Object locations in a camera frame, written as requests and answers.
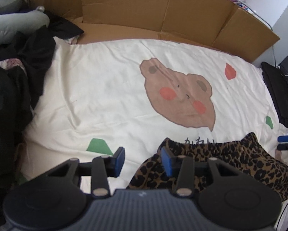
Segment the folded black garment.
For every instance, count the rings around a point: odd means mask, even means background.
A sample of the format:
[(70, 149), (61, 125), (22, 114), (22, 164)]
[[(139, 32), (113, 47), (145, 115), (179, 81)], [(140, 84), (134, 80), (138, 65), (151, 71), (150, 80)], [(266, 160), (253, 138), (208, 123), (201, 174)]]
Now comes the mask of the folded black garment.
[(261, 63), (262, 75), (274, 107), (276, 109), (279, 122), (288, 128), (288, 84), (283, 73), (267, 62)]

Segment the brown cardboard sheet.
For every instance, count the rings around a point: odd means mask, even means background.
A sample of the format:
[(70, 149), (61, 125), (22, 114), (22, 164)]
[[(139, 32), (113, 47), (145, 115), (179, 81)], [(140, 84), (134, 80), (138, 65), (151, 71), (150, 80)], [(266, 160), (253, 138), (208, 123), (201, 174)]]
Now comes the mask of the brown cardboard sheet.
[(97, 41), (147, 37), (201, 44), (255, 61), (279, 37), (230, 0), (27, 0), (90, 25)]

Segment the grey neck pillow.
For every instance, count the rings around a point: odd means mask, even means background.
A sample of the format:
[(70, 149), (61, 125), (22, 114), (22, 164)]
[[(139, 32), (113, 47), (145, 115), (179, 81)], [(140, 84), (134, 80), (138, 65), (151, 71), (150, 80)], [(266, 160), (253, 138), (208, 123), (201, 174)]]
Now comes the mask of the grey neck pillow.
[(32, 34), (49, 25), (43, 6), (20, 13), (23, 5), (27, 5), (27, 0), (0, 0), (0, 45), (10, 43), (17, 32)]

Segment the black clothes pile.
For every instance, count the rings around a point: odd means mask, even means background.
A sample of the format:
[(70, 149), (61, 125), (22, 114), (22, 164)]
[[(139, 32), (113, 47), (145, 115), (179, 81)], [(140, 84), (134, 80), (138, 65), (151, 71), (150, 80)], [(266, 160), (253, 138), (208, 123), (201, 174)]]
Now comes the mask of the black clothes pile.
[(0, 188), (9, 187), (23, 144), (22, 131), (43, 94), (52, 64), (55, 37), (72, 41), (83, 34), (76, 24), (51, 12), (2, 15), (19, 25), (0, 29)]

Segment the cream bear print bedsheet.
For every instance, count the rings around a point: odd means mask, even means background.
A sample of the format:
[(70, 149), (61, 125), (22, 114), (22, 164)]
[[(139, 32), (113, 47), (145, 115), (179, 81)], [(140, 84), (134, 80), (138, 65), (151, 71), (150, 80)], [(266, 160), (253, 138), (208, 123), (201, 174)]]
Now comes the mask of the cream bear print bedsheet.
[(277, 138), (288, 134), (262, 70), (240, 57), (161, 40), (55, 42), (44, 93), (24, 131), (27, 179), (122, 146), (125, 164), (110, 187), (123, 188), (165, 138), (222, 143), (253, 132), (274, 154)]

